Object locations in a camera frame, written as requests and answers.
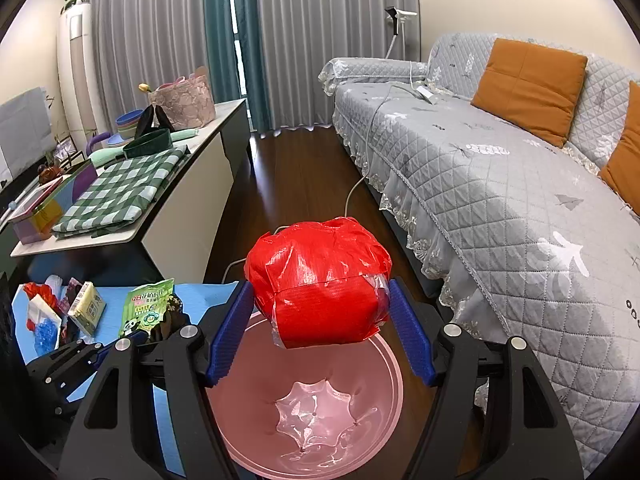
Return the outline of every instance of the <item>orange pillow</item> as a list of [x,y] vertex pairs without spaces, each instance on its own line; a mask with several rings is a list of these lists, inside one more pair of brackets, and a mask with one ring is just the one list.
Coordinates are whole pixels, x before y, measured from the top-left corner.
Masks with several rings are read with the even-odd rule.
[[498,38],[471,104],[562,148],[586,65],[586,56]]
[[640,86],[629,82],[625,129],[600,177],[640,216]]

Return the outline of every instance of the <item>green plant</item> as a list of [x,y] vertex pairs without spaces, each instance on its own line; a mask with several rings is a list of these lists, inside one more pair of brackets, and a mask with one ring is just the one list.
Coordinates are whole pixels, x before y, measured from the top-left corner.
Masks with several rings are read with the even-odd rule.
[[73,7],[76,4],[76,0],[65,0],[65,6],[62,7],[62,10],[60,10],[60,14],[62,14],[63,12],[65,12],[65,10],[70,9],[71,7]]

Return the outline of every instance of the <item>metal screw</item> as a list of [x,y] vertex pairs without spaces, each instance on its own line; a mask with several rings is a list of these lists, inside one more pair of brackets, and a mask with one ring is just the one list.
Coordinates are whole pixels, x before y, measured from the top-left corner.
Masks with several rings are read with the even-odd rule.
[[118,339],[116,341],[116,350],[120,352],[122,352],[123,350],[126,350],[130,346],[131,346],[131,341],[126,337],[123,337],[122,339]]
[[180,335],[183,338],[190,338],[195,336],[198,333],[198,327],[195,325],[187,325],[187,326],[183,326],[180,329]]
[[527,342],[521,337],[514,337],[511,339],[511,346],[516,350],[524,350],[527,347]]
[[444,333],[449,337],[458,337],[460,334],[462,334],[462,329],[454,323],[446,324],[443,330]]

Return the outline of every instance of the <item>blue tablecloth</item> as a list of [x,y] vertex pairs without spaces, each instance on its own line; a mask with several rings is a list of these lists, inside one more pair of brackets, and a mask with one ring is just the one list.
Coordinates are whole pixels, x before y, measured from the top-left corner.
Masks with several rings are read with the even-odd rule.
[[[189,314],[192,323],[197,323],[202,318],[206,310],[212,305],[225,303],[236,287],[236,284],[228,283],[226,285],[175,285],[174,291],[184,304],[185,313]],[[127,293],[133,287],[98,287],[106,307],[100,318],[98,330],[95,334],[95,341],[108,344],[118,337],[120,323],[122,322],[122,307]],[[24,357],[24,361],[29,361],[37,357],[33,346],[33,333],[26,328],[27,318],[27,295],[22,288],[15,295],[13,308],[15,316],[15,335],[18,340],[18,346]],[[82,384],[71,396],[69,400],[79,399],[84,396],[91,379]],[[160,444],[162,446],[162,454],[167,469],[175,473],[184,475],[182,463],[178,455],[177,446],[174,438],[174,430],[171,425],[169,416],[169,407],[166,400],[166,392],[154,387],[154,400],[156,403],[156,419],[158,420],[158,431],[160,434]],[[247,471],[238,471],[241,478],[255,479],[255,476]]]

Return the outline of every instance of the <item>wall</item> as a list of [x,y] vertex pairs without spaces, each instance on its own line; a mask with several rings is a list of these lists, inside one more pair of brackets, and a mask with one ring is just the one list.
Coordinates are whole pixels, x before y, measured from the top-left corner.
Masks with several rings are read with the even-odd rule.
[[0,103],[44,86],[54,99],[50,111],[55,135],[68,129],[56,57],[63,4],[64,0],[27,0],[0,43]]
[[555,41],[640,72],[640,44],[613,0],[420,0],[421,59],[445,32]]

